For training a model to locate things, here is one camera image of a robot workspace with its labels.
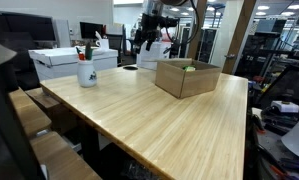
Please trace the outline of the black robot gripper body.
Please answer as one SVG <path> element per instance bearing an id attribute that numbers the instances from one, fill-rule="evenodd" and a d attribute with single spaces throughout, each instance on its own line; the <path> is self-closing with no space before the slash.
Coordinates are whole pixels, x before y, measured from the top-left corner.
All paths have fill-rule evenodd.
<path id="1" fill-rule="evenodd" d="M 178 22 L 175 18 L 142 14 L 141 27 L 136 30 L 134 38 L 134 51 L 139 54 L 144 42 L 147 43 L 146 50 L 149 51 L 158 36 L 158 29 L 176 27 Z"/>

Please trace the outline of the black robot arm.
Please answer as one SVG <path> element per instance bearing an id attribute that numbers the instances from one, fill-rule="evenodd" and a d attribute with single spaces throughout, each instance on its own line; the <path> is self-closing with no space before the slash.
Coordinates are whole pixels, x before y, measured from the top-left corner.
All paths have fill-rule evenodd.
<path id="1" fill-rule="evenodd" d="M 198 24 L 201 22 L 194 0 L 144 0 L 141 25 L 136 30 L 134 37 L 134 51 L 139 54 L 144 43 L 147 43 L 146 50 L 149 51 L 153 42 L 158 38 L 158 33 L 162 28 L 167 31 L 170 27 L 176 27 L 179 24 L 179 19 L 170 18 L 168 16 L 164 17 L 162 15 L 165 6 L 176 8 L 183 6 L 187 2 L 190 3 L 191 8 L 193 9 L 197 27 L 189 39 L 184 43 L 180 43 L 180 45 L 189 44 L 196 37 L 199 29 Z M 172 39 L 169 34 L 168 38 L 172 43 L 176 44 L 176 40 Z"/>

